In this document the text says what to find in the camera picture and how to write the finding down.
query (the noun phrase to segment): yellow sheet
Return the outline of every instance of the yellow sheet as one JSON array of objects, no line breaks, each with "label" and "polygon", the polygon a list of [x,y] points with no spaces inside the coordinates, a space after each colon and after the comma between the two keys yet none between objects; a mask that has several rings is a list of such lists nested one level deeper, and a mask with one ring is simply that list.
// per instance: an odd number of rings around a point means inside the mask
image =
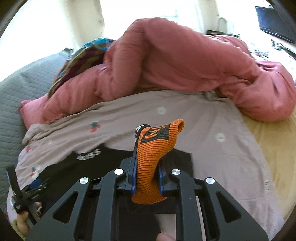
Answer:
[{"label": "yellow sheet", "polygon": [[269,164],[286,220],[296,204],[296,109],[289,119],[273,123],[243,119]]}]

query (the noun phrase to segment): orange sock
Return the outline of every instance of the orange sock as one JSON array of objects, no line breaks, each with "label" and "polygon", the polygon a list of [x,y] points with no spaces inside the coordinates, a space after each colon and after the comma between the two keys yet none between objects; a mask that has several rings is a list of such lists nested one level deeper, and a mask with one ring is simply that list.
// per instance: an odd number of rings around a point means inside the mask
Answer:
[{"label": "orange sock", "polygon": [[158,180],[154,177],[158,161],[172,150],[177,135],[184,129],[182,119],[165,126],[146,127],[138,140],[138,163],[136,193],[132,201],[138,204],[152,204],[164,200],[160,195]]}]

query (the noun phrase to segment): pink comforter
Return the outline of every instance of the pink comforter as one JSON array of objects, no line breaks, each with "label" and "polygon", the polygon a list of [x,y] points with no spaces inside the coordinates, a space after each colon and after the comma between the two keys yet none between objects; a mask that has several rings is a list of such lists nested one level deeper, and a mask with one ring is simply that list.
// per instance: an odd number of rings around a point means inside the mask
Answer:
[{"label": "pink comforter", "polygon": [[92,105],[147,89],[216,89],[260,121],[287,118],[295,84],[277,62],[256,61],[230,36],[205,36],[164,18],[136,20],[94,66],[39,100],[34,123],[52,123]]}]

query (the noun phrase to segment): television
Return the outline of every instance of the television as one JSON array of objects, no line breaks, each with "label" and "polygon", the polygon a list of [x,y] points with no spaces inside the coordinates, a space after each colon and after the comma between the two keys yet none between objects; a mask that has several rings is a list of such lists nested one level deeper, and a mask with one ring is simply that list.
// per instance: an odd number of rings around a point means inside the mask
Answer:
[{"label": "television", "polygon": [[295,43],[296,37],[289,30],[280,15],[272,7],[255,7],[260,30],[267,34]]}]

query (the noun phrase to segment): gray bedspread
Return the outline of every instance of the gray bedspread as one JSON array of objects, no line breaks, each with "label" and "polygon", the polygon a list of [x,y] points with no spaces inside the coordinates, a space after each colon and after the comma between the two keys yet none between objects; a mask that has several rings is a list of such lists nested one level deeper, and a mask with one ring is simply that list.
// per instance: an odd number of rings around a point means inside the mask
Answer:
[{"label": "gray bedspread", "polygon": [[20,103],[43,96],[69,54],[70,50],[65,49],[37,60],[0,82],[0,208],[3,212],[6,212],[9,189],[5,167],[17,164],[26,133],[18,110]]}]

